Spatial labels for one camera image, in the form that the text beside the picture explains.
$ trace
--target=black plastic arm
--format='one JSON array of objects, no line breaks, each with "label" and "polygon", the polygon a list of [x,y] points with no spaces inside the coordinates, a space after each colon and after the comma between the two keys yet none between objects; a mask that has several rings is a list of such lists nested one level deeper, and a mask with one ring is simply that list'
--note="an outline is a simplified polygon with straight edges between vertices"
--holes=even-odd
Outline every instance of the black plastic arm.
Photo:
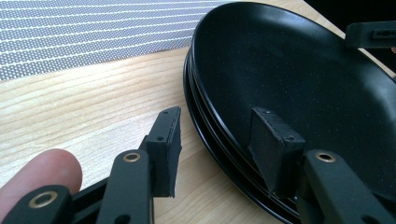
[{"label": "black plastic arm", "polygon": [[162,111],[138,150],[122,152],[109,178],[71,196],[63,186],[25,195],[4,223],[154,223],[153,197],[174,197],[180,108]]}]

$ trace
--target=wooden surface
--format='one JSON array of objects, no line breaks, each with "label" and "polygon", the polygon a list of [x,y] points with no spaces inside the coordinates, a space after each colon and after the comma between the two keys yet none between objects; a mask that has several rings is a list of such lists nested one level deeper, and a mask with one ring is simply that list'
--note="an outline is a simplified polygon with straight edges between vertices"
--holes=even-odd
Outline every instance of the wooden surface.
[{"label": "wooden surface", "polygon": [[[343,35],[303,1],[259,2]],[[76,155],[86,188],[108,176],[118,154],[139,146],[161,110],[179,105],[177,196],[155,200],[157,223],[278,223],[233,185],[195,131],[183,94],[186,53],[163,51],[0,83],[0,186],[33,156],[57,147]]]}]

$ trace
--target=black plate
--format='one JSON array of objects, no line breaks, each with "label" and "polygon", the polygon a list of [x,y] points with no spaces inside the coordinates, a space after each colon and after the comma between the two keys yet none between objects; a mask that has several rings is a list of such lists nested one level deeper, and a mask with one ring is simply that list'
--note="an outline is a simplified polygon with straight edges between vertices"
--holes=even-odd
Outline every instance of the black plate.
[{"label": "black plate", "polygon": [[396,84],[342,38],[278,7],[233,3],[199,23],[191,55],[212,125],[245,160],[251,107],[264,107],[306,149],[341,155],[373,193],[396,202]]}]

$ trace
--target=wooden table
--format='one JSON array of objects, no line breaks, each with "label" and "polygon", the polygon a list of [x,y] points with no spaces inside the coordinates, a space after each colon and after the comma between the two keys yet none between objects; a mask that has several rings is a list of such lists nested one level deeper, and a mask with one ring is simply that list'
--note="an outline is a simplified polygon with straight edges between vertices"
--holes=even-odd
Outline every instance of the wooden table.
[{"label": "wooden table", "polygon": [[[257,2],[343,35],[301,0]],[[80,161],[86,188],[109,175],[118,154],[138,148],[161,110],[179,105],[177,196],[155,200],[157,223],[278,223],[233,185],[195,131],[183,93],[186,53],[169,50],[1,82],[0,186],[38,153],[64,148]]]}]

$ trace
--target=black plastic bracket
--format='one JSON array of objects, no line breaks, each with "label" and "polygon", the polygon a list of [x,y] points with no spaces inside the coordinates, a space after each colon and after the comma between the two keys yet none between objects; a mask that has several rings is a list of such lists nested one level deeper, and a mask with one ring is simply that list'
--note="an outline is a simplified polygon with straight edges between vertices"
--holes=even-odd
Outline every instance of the black plastic bracket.
[{"label": "black plastic bracket", "polygon": [[364,49],[396,47],[396,21],[352,23],[346,28],[346,46]]},{"label": "black plastic bracket", "polygon": [[296,162],[303,156],[305,140],[274,111],[254,107],[249,150],[268,191],[279,198],[294,197]]}]

